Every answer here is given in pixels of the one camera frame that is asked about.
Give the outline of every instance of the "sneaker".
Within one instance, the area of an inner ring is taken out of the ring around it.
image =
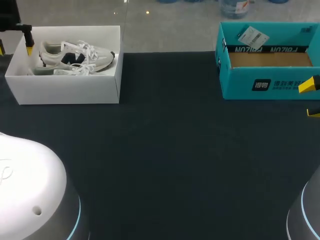
[[[56,69],[53,71],[55,76],[103,76],[102,72],[95,72],[95,64],[71,64],[70,70]]]
[[[98,72],[114,61],[115,53],[101,47],[92,46],[84,41],[78,41],[76,44],[66,41],[61,44],[42,42],[40,58],[44,66],[55,66],[60,62],[66,65],[95,64],[94,72]]]
[[[29,76],[47,76],[47,75],[53,75],[55,70],[71,70],[72,67],[70,65],[64,64],[62,62],[59,62],[57,65],[54,66],[37,66],[33,69],[28,70]]]

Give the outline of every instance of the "teal box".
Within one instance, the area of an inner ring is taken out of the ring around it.
[[[238,40],[249,26],[270,37],[258,50]],[[301,83],[320,75],[318,26],[315,22],[221,22],[215,60],[223,97],[227,100],[320,100],[320,91],[299,94],[298,90]],[[307,54],[310,66],[233,67],[230,54],[234,53],[303,53]]]

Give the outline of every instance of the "black logo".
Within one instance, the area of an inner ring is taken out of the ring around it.
[[[68,52],[64,55],[61,62],[64,64],[82,64],[84,60],[86,59],[85,55],[82,53],[78,56],[76,59],[76,55],[74,53]]]
[[[224,38],[222,38],[222,47],[223,47],[223,52],[225,52],[225,49],[227,47],[227,43],[226,43],[226,40]]]
[[[218,58],[218,74],[220,76],[220,69],[221,69],[221,61],[220,61],[220,57]]]
[[[263,45],[259,49],[245,45],[228,45],[226,47],[229,53],[305,53],[308,50],[308,46],[296,45]]]
[[[267,91],[271,83],[271,79],[256,79],[253,83],[252,91]]]

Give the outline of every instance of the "cardboard box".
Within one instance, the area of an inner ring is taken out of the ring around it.
[[[320,27],[315,22],[221,22],[215,59],[228,100],[320,100],[298,86],[320,74]],[[259,49],[239,41],[248,27],[269,39]]]
[[[5,79],[20,105],[27,104],[117,104],[120,98],[123,49],[120,26],[50,26],[33,27],[35,42],[28,56],[24,37],[19,42]],[[39,61],[42,41],[85,41],[115,53],[104,75],[96,76],[32,76],[29,68]]]

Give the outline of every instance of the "white cap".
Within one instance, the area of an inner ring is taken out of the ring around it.
[[[22,240],[41,228],[65,193],[66,170],[46,146],[0,134],[0,240]]]

